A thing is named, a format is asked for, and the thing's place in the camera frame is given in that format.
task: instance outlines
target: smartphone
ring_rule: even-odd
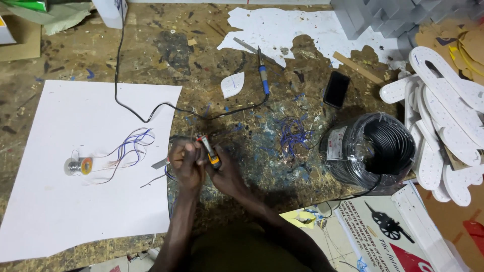
[[[346,98],[348,86],[349,77],[340,72],[333,71],[324,92],[323,102],[337,109],[341,109]]]

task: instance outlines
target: paint-stained wooden table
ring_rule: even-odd
[[[224,32],[235,31],[227,14],[235,7],[256,9],[259,5],[214,4],[131,4],[121,49],[119,80],[124,83],[182,85],[178,107],[208,116],[259,103],[264,94],[257,71],[257,57],[233,49],[217,50]],[[280,6],[286,10],[328,10],[330,6]],[[112,82],[120,30],[106,28],[97,15],[79,26],[53,36],[43,35],[42,56],[0,66],[0,219],[5,213],[43,81],[46,79]],[[197,43],[187,45],[187,40]],[[287,115],[305,116],[307,130],[314,130],[311,145],[335,122],[365,112],[384,111],[396,115],[395,105],[378,97],[378,87],[348,67],[340,72],[351,77],[345,107],[336,111],[322,104],[331,67],[309,36],[299,36],[290,48],[296,59],[287,60],[286,70],[267,64],[271,87],[269,101],[254,110],[214,121],[201,121],[175,112],[171,135],[211,135],[223,142],[239,160],[251,190],[280,212],[305,207],[355,193],[330,177],[321,167],[318,147],[300,150],[300,158],[285,161],[279,143],[276,120]],[[379,63],[373,49],[353,51],[352,59],[381,78],[395,79],[396,71]],[[221,80],[245,72],[243,90],[223,99]],[[169,204],[176,198],[176,184],[168,182]],[[207,181],[197,209],[195,232],[247,221],[241,207],[220,194]],[[0,264],[0,271],[66,270],[136,253],[163,243],[163,235],[144,235],[95,241],[41,259]]]

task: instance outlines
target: plastic wrap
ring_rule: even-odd
[[[415,161],[405,126],[384,112],[366,113],[332,128],[321,140],[323,166],[336,180],[365,190],[400,182]]]

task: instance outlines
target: solder wire spool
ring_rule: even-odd
[[[81,173],[82,175],[87,175],[92,170],[92,158],[79,158],[75,161],[73,158],[67,159],[64,164],[64,172],[68,176],[75,175],[76,173]]]
[[[330,148],[341,147],[340,158],[334,159],[328,156],[333,151],[328,149],[328,140],[333,131],[343,130],[340,145],[332,137]],[[383,112],[366,113],[338,124],[322,138],[319,146],[323,166],[336,180],[365,190],[374,188],[378,182],[376,190],[402,181],[415,161],[415,151],[410,132],[399,120]]]

